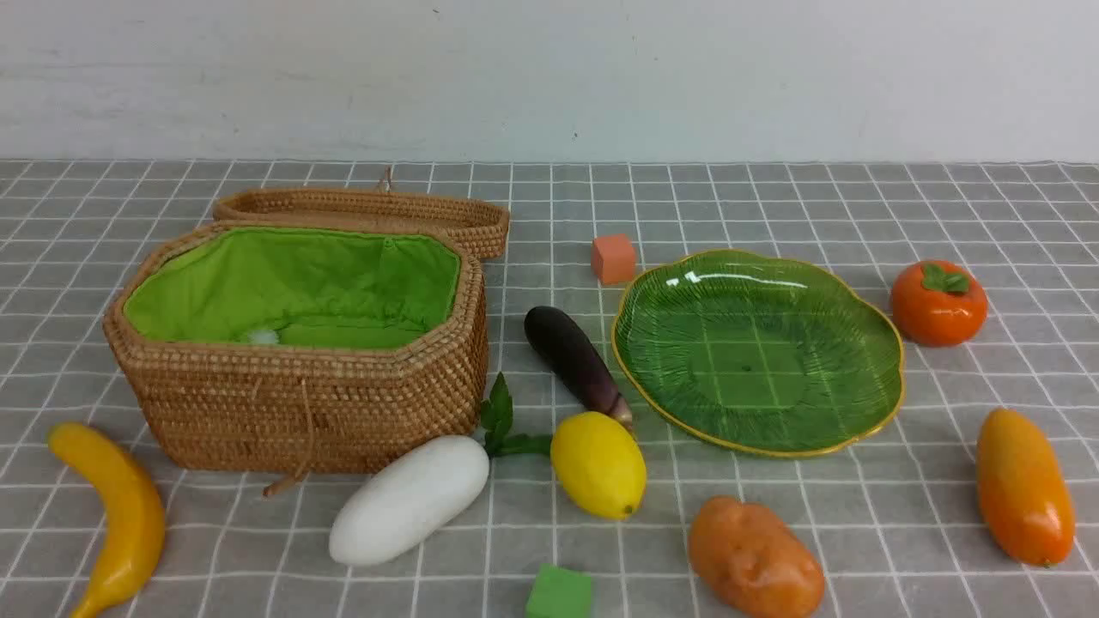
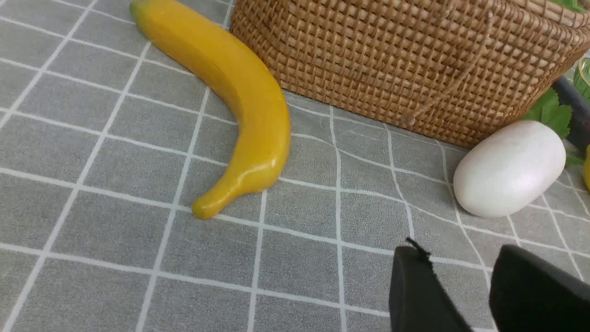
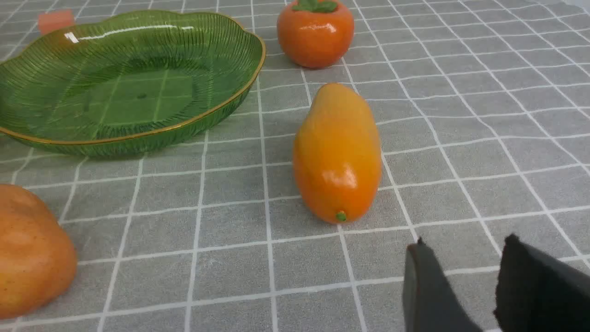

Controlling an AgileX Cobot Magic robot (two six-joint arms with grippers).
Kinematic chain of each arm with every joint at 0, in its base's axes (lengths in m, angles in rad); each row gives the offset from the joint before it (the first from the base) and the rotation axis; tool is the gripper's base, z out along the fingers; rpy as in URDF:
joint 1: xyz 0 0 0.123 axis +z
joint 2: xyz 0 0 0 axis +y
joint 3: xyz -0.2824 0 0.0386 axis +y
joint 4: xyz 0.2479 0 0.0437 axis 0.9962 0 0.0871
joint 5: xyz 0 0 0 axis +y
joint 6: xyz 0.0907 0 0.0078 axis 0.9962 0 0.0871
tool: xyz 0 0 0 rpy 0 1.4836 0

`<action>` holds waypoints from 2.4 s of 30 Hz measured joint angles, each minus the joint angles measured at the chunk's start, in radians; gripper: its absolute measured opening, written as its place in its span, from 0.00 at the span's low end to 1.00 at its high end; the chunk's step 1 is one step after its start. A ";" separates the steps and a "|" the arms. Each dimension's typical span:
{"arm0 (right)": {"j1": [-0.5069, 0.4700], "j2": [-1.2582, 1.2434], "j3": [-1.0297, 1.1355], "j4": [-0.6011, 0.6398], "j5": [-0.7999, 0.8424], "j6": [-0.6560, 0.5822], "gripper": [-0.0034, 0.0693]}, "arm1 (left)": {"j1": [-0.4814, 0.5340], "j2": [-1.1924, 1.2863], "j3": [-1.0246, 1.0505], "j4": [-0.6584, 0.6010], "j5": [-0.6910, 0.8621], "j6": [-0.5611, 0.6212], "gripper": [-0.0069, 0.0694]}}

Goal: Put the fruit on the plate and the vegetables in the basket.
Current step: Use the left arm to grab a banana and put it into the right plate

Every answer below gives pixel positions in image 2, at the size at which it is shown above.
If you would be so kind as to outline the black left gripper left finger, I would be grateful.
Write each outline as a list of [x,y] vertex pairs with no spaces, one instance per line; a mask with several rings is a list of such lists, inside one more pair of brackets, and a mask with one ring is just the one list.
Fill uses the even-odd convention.
[[443,288],[431,253],[415,240],[394,250],[389,313],[393,332],[471,332]]

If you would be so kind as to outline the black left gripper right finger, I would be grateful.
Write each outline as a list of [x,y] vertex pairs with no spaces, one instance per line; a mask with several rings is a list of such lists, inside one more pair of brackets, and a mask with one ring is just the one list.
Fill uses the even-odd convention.
[[590,329],[590,286],[514,244],[500,248],[489,307],[500,332]]

